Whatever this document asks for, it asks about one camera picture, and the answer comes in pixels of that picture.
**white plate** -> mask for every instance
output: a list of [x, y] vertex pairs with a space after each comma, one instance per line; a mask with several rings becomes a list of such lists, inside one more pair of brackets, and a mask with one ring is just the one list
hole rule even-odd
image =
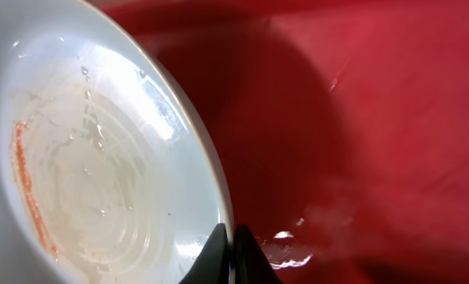
[[177, 283], [231, 220], [203, 123], [127, 34], [83, 2], [0, 0], [0, 283]]

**bowl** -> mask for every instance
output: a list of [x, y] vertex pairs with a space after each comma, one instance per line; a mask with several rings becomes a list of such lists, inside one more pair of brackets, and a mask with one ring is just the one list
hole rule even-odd
[[165, 72], [87, 3], [0, 1], [0, 283], [176, 283], [217, 223], [230, 237], [217, 153]]

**red surface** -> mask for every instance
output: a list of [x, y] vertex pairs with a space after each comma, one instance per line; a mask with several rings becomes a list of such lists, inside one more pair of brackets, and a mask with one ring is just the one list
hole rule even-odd
[[284, 282], [469, 283], [469, 1], [105, 11], [194, 103], [236, 222], [314, 253]]

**food stain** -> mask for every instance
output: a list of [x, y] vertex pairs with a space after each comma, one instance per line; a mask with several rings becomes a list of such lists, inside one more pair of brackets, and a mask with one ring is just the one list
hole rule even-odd
[[23, 129], [29, 129], [29, 125], [24, 121], [19, 121], [16, 126], [15, 139], [15, 155], [17, 162], [17, 176], [20, 178], [21, 189], [24, 192], [24, 198], [28, 210], [31, 213], [32, 220], [35, 223], [36, 231], [38, 232], [39, 242], [46, 250], [50, 250], [55, 259], [58, 258], [58, 248], [54, 245], [48, 234], [48, 230], [43, 223], [42, 216], [39, 212], [38, 203], [32, 195], [32, 180], [29, 176], [28, 169], [26, 168], [26, 158], [24, 155], [24, 145], [22, 143]]

